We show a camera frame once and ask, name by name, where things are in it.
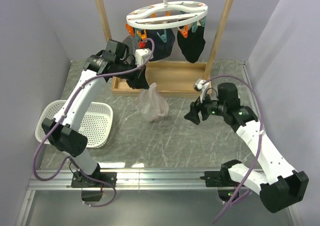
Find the wooden frame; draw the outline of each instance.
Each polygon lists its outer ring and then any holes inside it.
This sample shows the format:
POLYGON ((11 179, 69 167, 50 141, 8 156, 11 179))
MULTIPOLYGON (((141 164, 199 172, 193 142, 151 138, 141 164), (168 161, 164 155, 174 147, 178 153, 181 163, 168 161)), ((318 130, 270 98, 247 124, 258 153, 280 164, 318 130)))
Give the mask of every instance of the wooden frame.
MULTIPOLYGON (((146 79, 149 84, 156 82, 158 91, 165 97, 195 97, 199 93, 193 89, 199 78, 208 79, 214 64, 217 50, 228 20, 229 12, 234 0, 225 0, 218 28, 216 30, 211 53, 207 63, 189 63, 181 61, 158 61, 149 62, 146 67, 146 79)), ((110 40, 111 32, 108 17, 103 0, 95 0, 96 7, 102 23, 105 40, 110 40)), ((140 92, 138 89, 130 88, 126 81, 113 78, 112 94, 119 96, 132 96, 140 92)))

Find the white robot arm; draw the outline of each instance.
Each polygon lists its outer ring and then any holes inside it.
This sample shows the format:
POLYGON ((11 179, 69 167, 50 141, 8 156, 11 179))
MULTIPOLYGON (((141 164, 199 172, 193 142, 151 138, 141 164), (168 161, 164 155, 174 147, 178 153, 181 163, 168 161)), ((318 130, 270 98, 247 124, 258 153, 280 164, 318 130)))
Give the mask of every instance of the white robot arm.
MULTIPOLYGON (((90 56, 85 63, 77 85, 64 106, 52 120, 46 118, 42 122, 42 128, 44 132, 48 134, 59 119, 65 117, 63 122, 48 138, 49 142, 59 151, 70 156, 79 169, 92 178, 99 178, 100 167, 86 148, 88 139, 79 134, 78 130, 88 107, 99 90, 105 86, 109 77, 99 77, 92 80, 85 87, 82 85, 85 81, 100 74, 118 73, 134 69, 142 65, 152 53, 151 50, 147 48, 138 49, 134 55, 135 62, 133 61, 132 64, 127 64, 122 60, 126 51, 128 52, 128 47, 125 44, 109 40, 105 50, 90 56), (72 102, 72 104, 66 116, 64 112, 70 102, 72 102)), ((118 77, 126 79, 128 85, 133 89, 149 88, 146 81, 145 68, 128 74, 118 75, 118 77)))
MULTIPOLYGON (((278 212, 303 199, 309 179, 303 172, 297 172, 279 153, 264 131, 260 131, 258 117, 248 106, 242 106, 238 98, 237 87, 233 83, 218 85, 218 100, 211 99, 208 94, 209 83, 199 79, 194 88, 201 92, 200 97, 190 104, 190 112, 184 118, 195 124, 200 123, 198 113, 202 120, 210 115, 222 116, 233 131, 247 144, 254 155, 258 151, 259 135, 262 135, 261 150, 258 162, 264 174, 252 171, 245 180, 244 185, 260 195, 264 206, 272 213, 278 212)), ((239 160, 232 160, 222 164, 218 174, 201 177, 206 185, 230 186, 240 183, 249 171, 239 160)))

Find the gray marble surface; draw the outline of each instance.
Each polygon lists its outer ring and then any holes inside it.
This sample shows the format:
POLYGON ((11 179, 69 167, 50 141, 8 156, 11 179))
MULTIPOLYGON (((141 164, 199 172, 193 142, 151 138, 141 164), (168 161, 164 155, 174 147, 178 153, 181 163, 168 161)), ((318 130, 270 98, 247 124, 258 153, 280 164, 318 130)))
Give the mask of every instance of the gray marble surface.
MULTIPOLYGON (((67 99, 83 70, 84 61, 73 61, 62 94, 67 99)), ((243 79, 238 61, 219 60, 211 75, 234 75, 243 79)), ((113 122, 106 144, 90 149, 102 168, 183 168, 219 167, 229 160, 238 159, 249 166, 254 158, 244 142, 218 116, 195 125, 184 119, 190 103, 196 98, 166 98, 169 114, 153 122, 143 121, 136 110, 137 97, 113 96, 111 80, 100 90, 95 102, 107 103, 113 109, 113 122)), ((234 79, 217 79, 212 86, 233 82, 238 86, 243 105, 251 106, 246 86, 234 79)), ((48 145, 41 168, 57 169, 64 154, 48 145)))

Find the white plastic basket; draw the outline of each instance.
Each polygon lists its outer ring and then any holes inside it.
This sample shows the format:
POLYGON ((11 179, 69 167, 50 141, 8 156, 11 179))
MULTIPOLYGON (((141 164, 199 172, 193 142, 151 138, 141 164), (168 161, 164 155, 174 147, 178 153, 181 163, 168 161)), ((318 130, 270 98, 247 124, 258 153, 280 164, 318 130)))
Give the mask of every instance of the white plastic basket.
MULTIPOLYGON (((36 125, 35 138, 41 142, 46 136, 41 127, 41 123, 45 118, 52 119, 54 115, 63 107, 66 100, 57 100, 50 103, 41 114, 41 117, 36 125)), ((86 111, 79 129, 79 133, 86 136, 88 139, 87 148, 98 149, 107 142, 112 120, 112 108, 101 102, 92 102, 86 111)))

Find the wooden base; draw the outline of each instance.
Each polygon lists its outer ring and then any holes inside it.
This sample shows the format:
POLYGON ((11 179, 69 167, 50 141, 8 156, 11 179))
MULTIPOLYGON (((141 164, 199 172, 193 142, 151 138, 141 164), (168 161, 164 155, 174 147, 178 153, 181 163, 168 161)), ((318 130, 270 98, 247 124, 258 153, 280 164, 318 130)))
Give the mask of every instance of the wooden base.
MULTIPOLYGON (((198 79, 204 78, 205 68, 205 62, 149 62, 145 74, 148 84, 156 83, 159 93, 164 97, 194 98, 199 96, 194 85, 198 79)), ((141 90, 132 89, 126 80, 114 77, 111 91, 115 96, 134 96, 141 90)))

